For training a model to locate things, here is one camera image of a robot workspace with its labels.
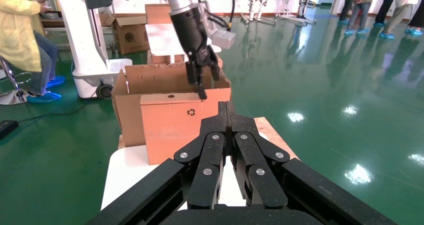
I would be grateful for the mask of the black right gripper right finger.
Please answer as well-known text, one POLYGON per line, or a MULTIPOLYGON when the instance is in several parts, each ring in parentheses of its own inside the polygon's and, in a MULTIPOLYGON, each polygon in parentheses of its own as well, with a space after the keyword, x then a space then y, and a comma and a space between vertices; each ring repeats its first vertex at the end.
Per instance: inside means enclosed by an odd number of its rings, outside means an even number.
POLYGON ((260 136, 227 103, 227 130, 248 221, 264 225, 391 225, 393 221, 260 136))

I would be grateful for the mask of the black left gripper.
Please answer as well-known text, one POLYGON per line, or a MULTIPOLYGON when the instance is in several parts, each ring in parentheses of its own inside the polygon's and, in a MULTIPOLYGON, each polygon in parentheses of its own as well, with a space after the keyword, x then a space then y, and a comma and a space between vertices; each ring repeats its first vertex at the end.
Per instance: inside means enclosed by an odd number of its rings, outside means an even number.
POLYGON ((204 65, 210 68, 214 81, 221 78, 218 56, 207 44, 208 34, 198 5, 190 5, 172 11, 170 18, 183 51, 188 57, 185 62, 187 80, 201 100, 208 98, 203 87, 204 65))

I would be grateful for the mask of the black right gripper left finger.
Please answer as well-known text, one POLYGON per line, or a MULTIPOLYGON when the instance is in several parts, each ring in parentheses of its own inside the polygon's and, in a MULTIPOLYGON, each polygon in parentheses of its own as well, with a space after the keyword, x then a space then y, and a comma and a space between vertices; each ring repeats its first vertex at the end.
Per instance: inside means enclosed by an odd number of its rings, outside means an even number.
POLYGON ((227 127, 227 103, 219 102, 217 115, 201 121, 198 137, 103 208, 89 224, 215 224, 227 127))

